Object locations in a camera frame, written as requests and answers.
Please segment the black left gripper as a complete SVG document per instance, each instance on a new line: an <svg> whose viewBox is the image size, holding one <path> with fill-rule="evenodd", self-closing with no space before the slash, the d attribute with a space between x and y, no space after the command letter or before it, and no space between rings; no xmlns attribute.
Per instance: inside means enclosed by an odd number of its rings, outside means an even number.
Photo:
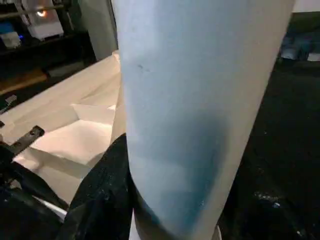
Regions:
<svg viewBox="0 0 320 240"><path fill-rule="evenodd" d="M9 145L0 142L0 238L2 240L53 240L62 219L45 203L62 210L69 205L44 179L14 159L45 131L34 126Z"/></svg>

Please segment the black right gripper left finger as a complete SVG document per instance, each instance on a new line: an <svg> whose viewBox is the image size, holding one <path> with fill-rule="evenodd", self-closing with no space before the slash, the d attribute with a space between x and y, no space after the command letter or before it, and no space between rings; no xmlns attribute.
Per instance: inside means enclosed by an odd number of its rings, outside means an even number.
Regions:
<svg viewBox="0 0 320 240"><path fill-rule="evenodd" d="M80 183L59 240L127 240L134 205L127 136L120 135Z"/></svg>

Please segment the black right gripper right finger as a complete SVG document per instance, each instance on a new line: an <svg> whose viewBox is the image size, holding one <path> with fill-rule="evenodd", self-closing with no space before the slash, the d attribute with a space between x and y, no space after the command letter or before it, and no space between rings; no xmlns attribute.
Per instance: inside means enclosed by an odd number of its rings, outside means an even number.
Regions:
<svg viewBox="0 0 320 240"><path fill-rule="evenodd" d="M227 240L319 239L319 132L251 136L219 225Z"/></svg>

